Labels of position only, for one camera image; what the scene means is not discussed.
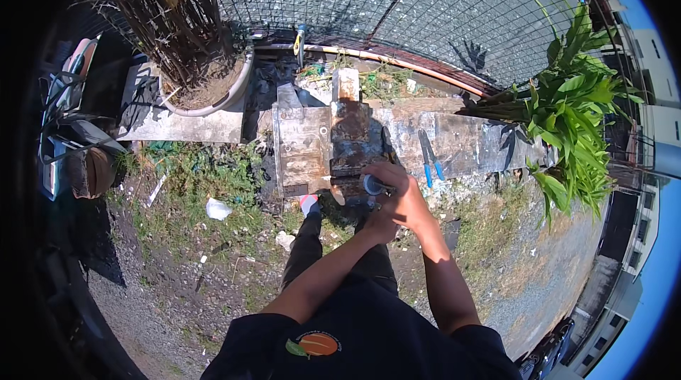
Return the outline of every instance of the metal pipe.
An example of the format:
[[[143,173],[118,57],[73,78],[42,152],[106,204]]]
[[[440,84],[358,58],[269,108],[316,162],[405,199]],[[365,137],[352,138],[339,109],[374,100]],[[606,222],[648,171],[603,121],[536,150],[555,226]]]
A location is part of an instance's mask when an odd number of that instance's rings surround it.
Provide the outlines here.
[[[256,46],[255,50],[256,51],[264,51],[264,50],[269,49],[269,50],[286,51],[286,50],[293,50],[293,48],[294,48],[293,44],[275,43],[275,44],[268,44],[268,45],[264,45],[264,46]],[[458,86],[461,89],[464,89],[465,91],[471,92],[472,94],[478,95],[480,97],[486,96],[486,95],[483,94],[483,92],[480,89],[476,89],[473,86],[467,85],[464,82],[456,80],[455,78],[445,76],[444,74],[440,74],[440,73],[435,72],[431,69],[427,69],[427,68],[424,68],[424,67],[421,67],[421,66],[417,66],[416,64],[412,64],[410,62],[397,60],[396,58],[386,57],[385,55],[378,55],[377,53],[373,53],[373,52],[356,51],[355,49],[344,49],[344,48],[338,48],[337,46],[322,46],[322,45],[319,45],[319,44],[306,44],[305,45],[305,51],[337,53],[337,54],[350,55],[352,57],[369,58],[370,60],[374,60],[374,61],[386,62],[388,64],[392,64],[393,66],[413,69],[414,71],[425,74],[426,76],[434,77],[434,78],[437,78],[439,80],[442,80],[443,82],[447,82],[451,85]]]

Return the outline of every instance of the wire mesh fence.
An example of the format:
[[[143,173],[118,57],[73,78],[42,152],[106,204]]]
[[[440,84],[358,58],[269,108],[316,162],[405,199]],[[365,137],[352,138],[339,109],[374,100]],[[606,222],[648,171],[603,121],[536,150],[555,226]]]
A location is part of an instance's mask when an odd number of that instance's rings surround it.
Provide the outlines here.
[[[559,33],[578,0],[539,0]],[[309,28],[309,41],[380,44],[454,65],[503,89],[546,65],[553,39],[534,0],[221,0],[225,18],[270,33]]]

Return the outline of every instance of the leg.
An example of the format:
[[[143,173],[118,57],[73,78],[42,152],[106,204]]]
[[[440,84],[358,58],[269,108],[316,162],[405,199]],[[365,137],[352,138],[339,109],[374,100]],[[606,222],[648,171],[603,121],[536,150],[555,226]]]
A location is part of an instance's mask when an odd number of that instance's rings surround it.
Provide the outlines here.
[[[301,207],[306,216],[298,231],[298,235],[295,236],[294,242],[291,243],[291,254],[286,262],[284,276],[281,280],[282,290],[304,270],[321,259],[321,243],[319,242],[321,213],[319,213],[319,206],[311,208],[309,204],[305,204],[304,206],[301,205]]]
[[[363,217],[355,228],[355,234],[362,230],[366,216]],[[369,278],[381,287],[385,288],[391,294],[398,295],[397,281],[395,279],[395,272],[392,270],[390,257],[387,253],[387,245],[378,244],[370,248],[364,256],[354,265],[352,272]]]

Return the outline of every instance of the hand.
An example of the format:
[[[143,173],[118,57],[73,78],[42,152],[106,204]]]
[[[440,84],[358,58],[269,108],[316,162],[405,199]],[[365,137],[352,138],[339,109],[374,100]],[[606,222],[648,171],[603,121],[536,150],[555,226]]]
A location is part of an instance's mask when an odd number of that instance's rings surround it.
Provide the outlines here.
[[[404,225],[418,236],[424,229],[437,225],[426,201],[423,199],[416,178],[407,174],[404,169],[393,163],[373,163],[362,169],[362,173],[372,174],[386,185],[395,187],[390,197],[381,194],[376,201],[381,204],[379,212],[390,216],[392,221]]]
[[[370,231],[371,239],[377,244],[387,244],[395,239],[399,227],[392,221],[392,214],[381,208],[371,212],[362,230]]]

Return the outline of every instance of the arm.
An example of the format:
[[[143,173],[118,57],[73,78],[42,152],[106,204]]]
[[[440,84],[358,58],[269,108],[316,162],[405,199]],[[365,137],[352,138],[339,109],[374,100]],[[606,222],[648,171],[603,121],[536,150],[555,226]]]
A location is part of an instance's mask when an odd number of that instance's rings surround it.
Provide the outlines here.
[[[394,222],[414,231],[421,244],[428,300],[440,330],[450,334],[464,325],[480,325],[471,292],[449,253],[440,225],[430,213],[416,179],[401,167],[385,162],[367,166],[364,173],[374,174],[395,187],[394,195],[379,196],[377,201],[381,203],[381,211],[392,214]]]
[[[298,275],[261,313],[280,313],[301,324],[306,322],[355,263],[371,247],[394,239],[396,231],[389,217],[372,213],[361,231]]]

